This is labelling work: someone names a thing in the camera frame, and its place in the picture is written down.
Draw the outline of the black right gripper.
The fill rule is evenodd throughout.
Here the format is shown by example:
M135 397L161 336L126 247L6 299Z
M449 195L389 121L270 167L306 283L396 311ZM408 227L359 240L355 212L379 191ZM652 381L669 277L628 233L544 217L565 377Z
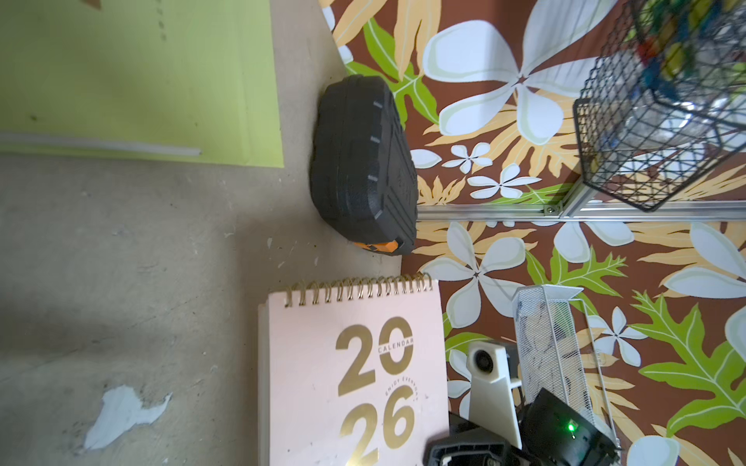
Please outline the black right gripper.
M449 435L431 441L425 465L617 465L620 449L588 419L548 390L522 411L522 446L450 415Z

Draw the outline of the pink 2026 desk calendar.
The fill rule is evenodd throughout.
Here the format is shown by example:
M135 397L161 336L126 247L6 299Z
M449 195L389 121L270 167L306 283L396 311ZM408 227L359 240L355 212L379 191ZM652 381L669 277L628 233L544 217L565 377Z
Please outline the pink 2026 desk calendar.
M449 431L438 283L299 283L258 308L262 465L421 465Z

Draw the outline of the green 2026 desk calendar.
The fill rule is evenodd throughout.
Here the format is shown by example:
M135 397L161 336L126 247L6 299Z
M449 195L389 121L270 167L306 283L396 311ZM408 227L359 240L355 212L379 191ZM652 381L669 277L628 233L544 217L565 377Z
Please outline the green 2026 desk calendar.
M280 168L266 1L5 1L1 149Z

